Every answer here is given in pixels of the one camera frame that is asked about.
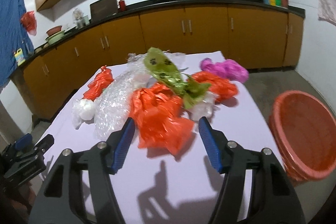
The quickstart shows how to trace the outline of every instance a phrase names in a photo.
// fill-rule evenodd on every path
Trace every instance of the green bowl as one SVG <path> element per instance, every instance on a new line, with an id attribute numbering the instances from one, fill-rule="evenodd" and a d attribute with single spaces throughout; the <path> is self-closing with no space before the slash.
<path id="1" fill-rule="evenodd" d="M 49 45 L 52 45 L 58 40 L 60 40 L 62 37 L 64 37 L 64 31 L 60 31 L 58 33 L 53 34 L 50 37 L 47 37 L 46 41 L 48 42 Z"/>

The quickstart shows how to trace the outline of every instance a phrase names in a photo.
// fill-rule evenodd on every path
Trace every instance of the blue cloth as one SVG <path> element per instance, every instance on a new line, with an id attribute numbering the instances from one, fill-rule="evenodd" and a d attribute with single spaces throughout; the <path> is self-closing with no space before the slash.
<path id="1" fill-rule="evenodd" d="M 26 12 L 24 0 L 0 0 L 0 86 L 17 67 L 14 53 L 22 48 L 25 58 L 34 52 L 27 31 L 20 23 Z"/>

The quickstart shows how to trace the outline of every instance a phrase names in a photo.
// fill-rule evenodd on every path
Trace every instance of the magenta plastic bag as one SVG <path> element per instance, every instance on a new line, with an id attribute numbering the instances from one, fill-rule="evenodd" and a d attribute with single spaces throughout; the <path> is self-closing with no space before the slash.
<path id="1" fill-rule="evenodd" d="M 221 78 L 245 83 L 249 78 L 247 69 L 243 68 L 236 61 L 227 59 L 224 62 L 212 63 L 210 58 L 205 58 L 200 63 L 203 71 L 209 71 Z"/>

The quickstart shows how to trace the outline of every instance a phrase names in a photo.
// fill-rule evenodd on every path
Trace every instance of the white tabletop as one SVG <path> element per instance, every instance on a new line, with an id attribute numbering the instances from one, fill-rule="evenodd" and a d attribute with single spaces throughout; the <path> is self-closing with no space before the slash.
<path id="1" fill-rule="evenodd" d="M 221 52 L 187 55 L 184 73 L 200 71 L 199 63 L 209 57 L 214 62 L 224 60 Z M 110 67 L 114 78 L 126 65 Z M 245 86 L 234 82 L 239 94 L 218 105 L 211 125 L 224 132 L 228 140 L 235 140 L 249 150 L 261 151 L 269 147 L 282 163 L 272 134 Z M 74 99 L 81 99 L 85 84 L 65 105 L 45 134 L 55 138 L 55 144 L 45 153 L 48 170 L 59 154 L 70 148 L 74 152 L 90 149 L 100 140 L 93 132 L 95 125 L 82 124 L 76 130 L 71 122 Z M 127 224 L 197 224 L 208 223 L 221 189 L 223 176 L 211 167 L 198 132 L 188 149 L 179 158 L 165 150 L 138 149 L 138 138 L 131 144 L 124 166 L 110 176 L 120 210 Z M 251 194 L 252 171 L 246 172 L 244 196 L 238 220 L 246 218 Z M 94 215 L 87 171 L 83 172 L 85 207 Z"/>

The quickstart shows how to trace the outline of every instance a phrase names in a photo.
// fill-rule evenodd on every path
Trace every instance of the green plastic bag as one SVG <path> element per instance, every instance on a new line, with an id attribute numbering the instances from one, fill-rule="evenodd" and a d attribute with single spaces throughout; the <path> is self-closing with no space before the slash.
<path id="1" fill-rule="evenodd" d="M 151 47 L 143 62 L 154 78 L 182 97 L 185 109 L 202 101 L 211 86 L 209 83 L 197 83 L 190 75 L 187 75 L 188 81 L 183 81 L 175 64 L 158 48 Z"/>

